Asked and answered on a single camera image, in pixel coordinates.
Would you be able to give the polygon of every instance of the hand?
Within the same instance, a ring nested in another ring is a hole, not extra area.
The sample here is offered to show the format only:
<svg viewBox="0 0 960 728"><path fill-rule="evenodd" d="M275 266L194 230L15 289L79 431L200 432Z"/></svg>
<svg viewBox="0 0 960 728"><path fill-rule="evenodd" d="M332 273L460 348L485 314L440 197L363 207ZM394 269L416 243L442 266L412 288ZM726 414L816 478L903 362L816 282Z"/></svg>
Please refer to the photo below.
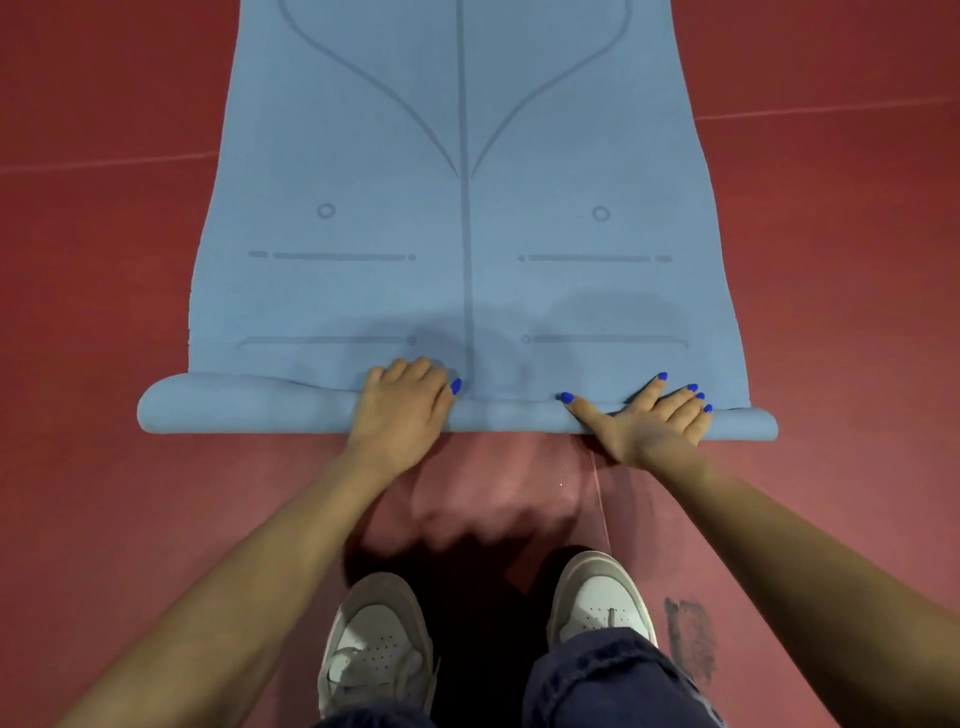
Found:
<svg viewBox="0 0 960 728"><path fill-rule="evenodd" d="M382 467L393 480L419 463L437 441L460 391L446 369L424 357L374 367L360 393L347 450Z"/></svg>
<svg viewBox="0 0 960 728"><path fill-rule="evenodd" d="M674 441L688 448L696 447L707 434L713 407L704 405L703 393L689 384L667 397L666 373L657 375L627 407L615 415L605 415L587 400L564 392L560 399L566 408L603 444L607 452L631 468L651 470L658 464L656 453L676 448L658 446Z"/></svg>

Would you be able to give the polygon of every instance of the finger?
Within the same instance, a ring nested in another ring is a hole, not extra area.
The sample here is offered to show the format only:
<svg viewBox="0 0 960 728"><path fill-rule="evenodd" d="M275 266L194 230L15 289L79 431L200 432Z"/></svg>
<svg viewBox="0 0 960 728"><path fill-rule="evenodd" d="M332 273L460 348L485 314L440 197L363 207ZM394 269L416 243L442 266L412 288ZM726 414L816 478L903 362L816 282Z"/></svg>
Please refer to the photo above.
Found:
<svg viewBox="0 0 960 728"><path fill-rule="evenodd" d="M670 419L666 423L677 432L683 433L697 419L697 415L700 414L703 407L704 395L701 392L681 404L677 411L670 415Z"/></svg>
<svg viewBox="0 0 960 728"><path fill-rule="evenodd" d="M365 387L369 387L371 384L376 384L383 377L383 367L373 367L369 372L367 372L367 381L364 382Z"/></svg>
<svg viewBox="0 0 960 728"><path fill-rule="evenodd" d="M440 388L440 393L433 403L433 412L430 413L430 423L437 428L438 432L444 428L446 418L450 416L450 410L453 408L453 402L456 400L456 395L454 395L453 390L447 386L446 377L444 377L444 383Z"/></svg>
<svg viewBox="0 0 960 728"><path fill-rule="evenodd" d="M666 372L660 372L639 391L627 409L630 412L649 412L654 408L657 400L663 396L664 387L666 387Z"/></svg>
<svg viewBox="0 0 960 728"><path fill-rule="evenodd" d="M560 401L566 405L571 415L596 435L601 434L601 431L612 421L610 415L605 415L582 397L574 397L569 392L564 392L560 395Z"/></svg>
<svg viewBox="0 0 960 728"><path fill-rule="evenodd" d="M700 410L697 418L684 430L684 437L694 445L699 443L707 434L707 430L710 429L710 424L713 422L713 415L710 414L712 411L713 405L708 404Z"/></svg>
<svg viewBox="0 0 960 728"><path fill-rule="evenodd" d="M403 371L404 379L422 379L430 371L433 363L426 356L419 356L413 364Z"/></svg>
<svg viewBox="0 0 960 728"><path fill-rule="evenodd" d="M446 369L443 367L433 367L426 373L423 379L420 380L420 383L433 397L436 397L440 390L447 386Z"/></svg>
<svg viewBox="0 0 960 728"><path fill-rule="evenodd" d="M654 405L654 408L650 411L657 415L661 420L666 422L670 419L674 412L680 409L687 400L693 397L696 391L696 384L687 384L683 389L678 389L673 394L667 395L662 400L657 402Z"/></svg>
<svg viewBox="0 0 960 728"><path fill-rule="evenodd" d="M394 363L390 365L386 372L383 374L383 381L397 381L400 379L400 375L407 368L406 359L394 359Z"/></svg>

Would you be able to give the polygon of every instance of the foot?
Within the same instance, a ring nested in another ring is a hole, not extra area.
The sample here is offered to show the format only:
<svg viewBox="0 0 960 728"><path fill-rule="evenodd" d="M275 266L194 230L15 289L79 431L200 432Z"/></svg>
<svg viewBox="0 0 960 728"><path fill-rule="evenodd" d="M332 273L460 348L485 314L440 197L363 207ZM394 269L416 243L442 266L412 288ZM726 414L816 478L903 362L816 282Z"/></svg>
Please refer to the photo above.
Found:
<svg viewBox="0 0 960 728"><path fill-rule="evenodd" d="M433 643L410 585L383 572L358 581L326 641L317 678L321 717L383 698L429 714L435 688Z"/></svg>
<svg viewBox="0 0 960 728"><path fill-rule="evenodd" d="M657 644L650 613L630 574L612 556L584 551L570 559L557 583L546 641L553 649L574 635L608 627L630 627Z"/></svg>

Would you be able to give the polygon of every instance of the dark stain on floor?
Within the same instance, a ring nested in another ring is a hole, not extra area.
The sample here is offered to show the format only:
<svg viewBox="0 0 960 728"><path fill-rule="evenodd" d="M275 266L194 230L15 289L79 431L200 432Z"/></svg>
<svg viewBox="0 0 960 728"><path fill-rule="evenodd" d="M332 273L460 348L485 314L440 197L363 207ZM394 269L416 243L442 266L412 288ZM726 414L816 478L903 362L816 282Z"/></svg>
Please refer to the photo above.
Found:
<svg viewBox="0 0 960 728"><path fill-rule="evenodd" d="M674 663L698 685L709 685L716 670L717 643L704 605L685 599L678 603L668 597L663 600L663 609Z"/></svg>

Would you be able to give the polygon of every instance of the pant leg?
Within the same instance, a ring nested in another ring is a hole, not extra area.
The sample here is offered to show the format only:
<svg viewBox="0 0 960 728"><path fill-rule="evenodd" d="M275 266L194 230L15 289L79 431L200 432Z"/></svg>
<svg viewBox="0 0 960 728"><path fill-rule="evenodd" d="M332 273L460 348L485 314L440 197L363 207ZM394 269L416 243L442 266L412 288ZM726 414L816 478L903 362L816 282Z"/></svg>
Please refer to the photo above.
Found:
<svg viewBox="0 0 960 728"><path fill-rule="evenodd" d="M436 728L423 711L391 700L343 710L316 728Z"/></svg>
<svg viewBox="0 0 960 728"><path fill-rule="evenodd" d="M584 632L534 664L523 728L716 728L693 681L629 627Z"/></svg>

